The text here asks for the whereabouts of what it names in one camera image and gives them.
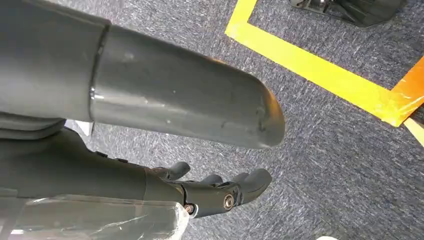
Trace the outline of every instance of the prosthetic hand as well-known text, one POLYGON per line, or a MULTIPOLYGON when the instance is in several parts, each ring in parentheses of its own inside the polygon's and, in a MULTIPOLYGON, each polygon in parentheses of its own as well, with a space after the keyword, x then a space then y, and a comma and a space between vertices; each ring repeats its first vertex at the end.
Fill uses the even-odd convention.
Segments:
MULTIPOLYGON (((200 218, 249 203, 270 184, 264 169, 178 181, 186 163, 150 169, 110 159, 64 127, 74 119, 275 146, 284 117, 255 77, 42 0, 2 0, 0 18, 0 198, 16 200, 0 220, 57 196, 176 202, 200 218)), ((15 220, 3 221, 0 240, 15 220)))

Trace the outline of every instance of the robotic finger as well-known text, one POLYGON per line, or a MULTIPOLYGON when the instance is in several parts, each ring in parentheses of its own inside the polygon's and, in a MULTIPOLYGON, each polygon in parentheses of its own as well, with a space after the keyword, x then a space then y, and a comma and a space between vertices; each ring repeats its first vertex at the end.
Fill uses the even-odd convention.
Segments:
MULTIPOLYGON (((187 163, 179 162, 171 168, 153 168, 152 171, 167 181, 171 180, 170 176, 182 176, 189 169, 187 163)), ((190 216, 201 218, 223 214, 234 207, 252 202, 267 189, 271 181, 270 173, 260 168, 251 173, 243 172, 227 182, 223 182, 221 176, 212 174, 202 181, 169 181, 169 183, 183 190, 184 208, 190 216)))

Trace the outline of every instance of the yellow floor marking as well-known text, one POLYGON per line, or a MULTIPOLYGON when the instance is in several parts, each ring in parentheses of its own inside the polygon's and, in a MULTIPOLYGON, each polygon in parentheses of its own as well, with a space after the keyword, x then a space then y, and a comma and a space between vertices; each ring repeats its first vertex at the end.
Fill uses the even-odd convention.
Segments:
POLYGON ((424 147, 424 125, 414 121, 412 118, 407 118, 403 124, 408 128, 412 135, 424 147))
POLYGON ((256 2, 238 0, 225 34, 395 127, 424 102, 424 57, 390 91, 249 24, 256 2))

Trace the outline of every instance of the orange tape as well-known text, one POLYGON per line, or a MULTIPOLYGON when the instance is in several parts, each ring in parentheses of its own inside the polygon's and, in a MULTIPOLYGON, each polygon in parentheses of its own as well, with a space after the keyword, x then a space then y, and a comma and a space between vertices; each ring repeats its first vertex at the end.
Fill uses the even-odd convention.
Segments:
POLYGON ((381 119, 398 127, 424 103, 424 57, 391 90, 381 119))

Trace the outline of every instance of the gray carpet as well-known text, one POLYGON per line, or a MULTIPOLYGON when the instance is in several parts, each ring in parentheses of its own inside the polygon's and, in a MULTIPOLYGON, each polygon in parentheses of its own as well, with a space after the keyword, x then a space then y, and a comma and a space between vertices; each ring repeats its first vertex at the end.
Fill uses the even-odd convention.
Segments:
MULTIPOLYGON (((187 240, 424 239, 424 148, 394 128, 224 35, 236 0, 60 0, 121 26, 252 73, 286 116, 283 143, 266 150, 98 124, 87 145, 149 167, 178 161, 188 178, 268 169, 252 204, 195 219, 187 240)), ((392 88, 424 53, 424 1, 366 29, 258 0, 250 23, 381 86, 392 88)), ((414 116, 423 119, 423 111, 414 116)))

